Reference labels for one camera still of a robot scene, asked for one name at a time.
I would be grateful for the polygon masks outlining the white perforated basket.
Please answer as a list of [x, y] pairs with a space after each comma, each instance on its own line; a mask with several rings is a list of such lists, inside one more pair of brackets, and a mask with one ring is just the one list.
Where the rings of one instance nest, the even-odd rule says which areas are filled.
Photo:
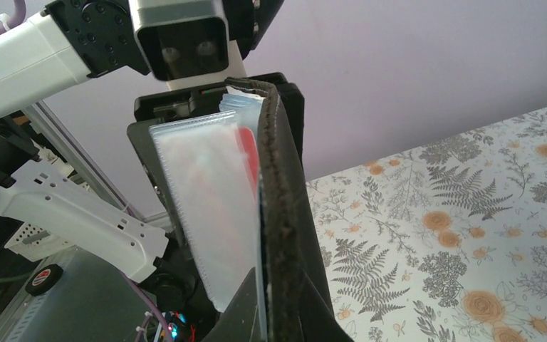
[[69, 241], [29, 223], [23, 223], [4, 248], [29, 261], [39, 261], [74, 247]]

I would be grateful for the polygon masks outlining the floral table mat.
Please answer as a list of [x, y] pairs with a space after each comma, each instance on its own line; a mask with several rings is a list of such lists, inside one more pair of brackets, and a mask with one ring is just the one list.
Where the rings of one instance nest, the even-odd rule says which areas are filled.
[[547, 108], [307, 188], [354, 341], [547, 341]]

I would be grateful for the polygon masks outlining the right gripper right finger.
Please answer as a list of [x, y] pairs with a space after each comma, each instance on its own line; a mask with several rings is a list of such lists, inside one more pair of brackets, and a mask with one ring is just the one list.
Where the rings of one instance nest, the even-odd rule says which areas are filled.
[[301, 335], [306, 342], [351, 342], [352, 338], [334, 319], [332, 311], [305, 271], [301, 270], [298, 297], [298, 318]]

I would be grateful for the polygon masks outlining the black leather card holder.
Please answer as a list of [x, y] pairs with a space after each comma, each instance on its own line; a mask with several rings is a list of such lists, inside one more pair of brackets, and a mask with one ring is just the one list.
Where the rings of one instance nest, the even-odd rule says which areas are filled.
[[[152, 126], [170, 194], [197, 270], [198, 301], [176, 301], [177, 341], [202, 341], [251, 269], [260, 341], [303, 341], [299, 279], [305, 271], [333, 312], [323, 258], [286, 109], [275, 85], [224, 81], [219, 112]], [[237, 128], [259, 154], [251, 188]]]

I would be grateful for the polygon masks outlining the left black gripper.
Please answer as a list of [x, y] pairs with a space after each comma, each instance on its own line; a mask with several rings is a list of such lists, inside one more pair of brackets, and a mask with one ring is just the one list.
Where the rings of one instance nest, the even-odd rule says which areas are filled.
[[[287, 81], [285, 75], [280, 72], [251, 76], [250, 79], [276, 86], [286, 109], [297, 153], [301, 157], [305, 123], [305, 98], [302, 92], [295, 83]], [[166, 209], [175, 238], [181, 246], [185, 246], [187, 240], [181, 228], [150, 128], [170, 121], [217, 113], [225, 93], [227, 93], [225, 84], [218, 82], [139, 97], [134, 104], [135, 122], [127, 127], [127, 137], [137, 158], [145, 168], [145, 173], [155, 188], [158, 199]]]

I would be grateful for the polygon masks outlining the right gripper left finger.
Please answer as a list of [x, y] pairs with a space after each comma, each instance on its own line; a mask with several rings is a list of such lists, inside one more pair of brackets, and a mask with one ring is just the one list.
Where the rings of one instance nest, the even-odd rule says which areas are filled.
[[251, 269], [203, 342], [260, 341], [256, 276]]

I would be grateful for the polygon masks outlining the black tape roll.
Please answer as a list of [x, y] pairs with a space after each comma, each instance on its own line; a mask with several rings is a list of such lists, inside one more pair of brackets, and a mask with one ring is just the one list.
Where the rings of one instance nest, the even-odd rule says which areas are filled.
[[64, 270], [57, 264], [49, 264], [35, 273], [25, 285], [25, 291], [31, 296], [40, 296], [61, 279]]

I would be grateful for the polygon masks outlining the aluminium rail frame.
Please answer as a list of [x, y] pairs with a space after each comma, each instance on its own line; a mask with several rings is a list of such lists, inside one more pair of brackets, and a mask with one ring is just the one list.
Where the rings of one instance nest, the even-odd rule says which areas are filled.
[[151, 217], [144, 217], [135, 210], [98, 167], [91, 156], [83, 149], [81, 144], [73, 137], [72, 133], [65, 128], [64, 124], [42, 100], [22, 108], [21, 111], [54, 148], [64, 156], [102, 200], [154, 227], [160, 227], [168, 232], [173, 232], [172, 224], [166, 212], [152, 215]]

